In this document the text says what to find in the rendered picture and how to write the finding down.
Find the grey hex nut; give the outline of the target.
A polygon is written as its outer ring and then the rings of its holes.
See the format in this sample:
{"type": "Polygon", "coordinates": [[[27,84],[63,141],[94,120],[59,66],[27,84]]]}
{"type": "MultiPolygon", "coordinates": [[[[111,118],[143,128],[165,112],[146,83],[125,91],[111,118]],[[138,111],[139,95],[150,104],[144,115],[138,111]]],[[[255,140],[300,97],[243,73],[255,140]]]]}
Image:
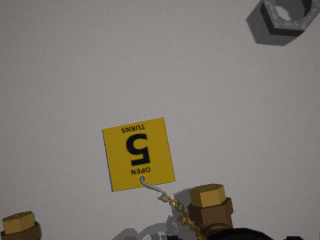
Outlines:
{"type": "Polygon", "coordinates": [[[304,18],[287,21],[278,15],[276,1],[264,0],[260,8],[270,35],[299,37],[320,13],[320,0],[300,0],[305,8],[304,18]]]}

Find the yellow tag on chain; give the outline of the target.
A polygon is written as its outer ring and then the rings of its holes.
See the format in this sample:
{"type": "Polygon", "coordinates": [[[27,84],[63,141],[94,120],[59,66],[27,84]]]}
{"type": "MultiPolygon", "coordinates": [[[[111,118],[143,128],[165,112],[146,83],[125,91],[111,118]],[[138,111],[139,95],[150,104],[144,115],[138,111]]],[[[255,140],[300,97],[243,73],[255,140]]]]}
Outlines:
{"type": "Polygon", "coordinates": [[[183,212],[176,221],[183,226],[189,225],[198,239],[207,239],[201,234],[200,227],[190,222],[183,204],[152,186],[175,182],[164,117],[106,128],[103,134],[113,191],[148,186],[162,192],[161,199],[171,201],[178,212],[183,212]],[[178,209],[180,205],[182,210],[178,209]]]}

